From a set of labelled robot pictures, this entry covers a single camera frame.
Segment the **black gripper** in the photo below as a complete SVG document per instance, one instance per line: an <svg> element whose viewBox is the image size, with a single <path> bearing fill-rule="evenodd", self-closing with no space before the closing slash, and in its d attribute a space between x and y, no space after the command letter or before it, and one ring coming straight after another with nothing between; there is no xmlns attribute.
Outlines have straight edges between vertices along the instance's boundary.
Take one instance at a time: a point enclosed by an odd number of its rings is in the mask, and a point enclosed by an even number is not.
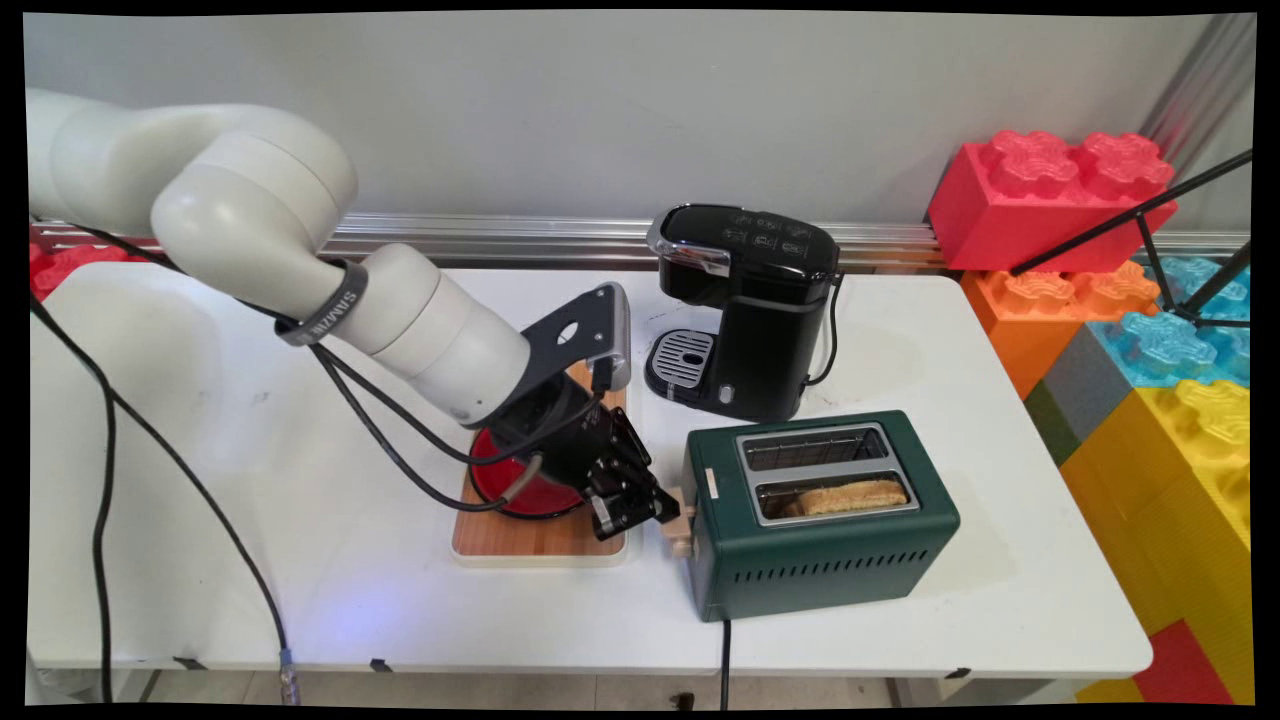
<svg viewBox="0 0 1280 720"><path fill-rule="evenodd" d="M495 447L543 457L541 474L570 487L591 509L591 532L604 542L648 521L673 521L678 501L649 471L646 451L623 414L558 375L488 420Z"/></svg>

